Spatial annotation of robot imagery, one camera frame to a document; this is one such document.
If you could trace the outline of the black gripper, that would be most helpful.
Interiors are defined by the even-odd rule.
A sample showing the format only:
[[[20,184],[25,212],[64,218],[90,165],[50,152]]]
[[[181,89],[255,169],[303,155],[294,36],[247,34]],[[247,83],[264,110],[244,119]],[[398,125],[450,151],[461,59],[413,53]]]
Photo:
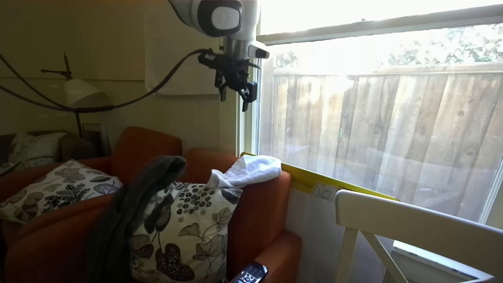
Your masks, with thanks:
[[[231,89],[240,89],[242,110],[247,111],[248,105],[256,100],[258,85],[248,80],[248,70],[258,67],[250,59],[236,59],[212,50],[204,50],[198,61],[209,69],[215,70],[214,85],[218,89],[220,102],[226,100],[226,86]]]

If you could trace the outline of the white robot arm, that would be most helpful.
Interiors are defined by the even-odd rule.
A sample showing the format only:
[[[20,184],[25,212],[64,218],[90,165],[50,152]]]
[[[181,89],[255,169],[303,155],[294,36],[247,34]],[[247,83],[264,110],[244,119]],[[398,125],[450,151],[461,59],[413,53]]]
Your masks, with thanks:
[[[168,0],[179,20],[206,36],[222,37],[222,52],[204,50],[198,61],[215,70],[214,86],[222,100],[231,88],[242,97],[242,110],[256,100],[258,83],[248,69],[270,52],[256,39],[259,0]]]

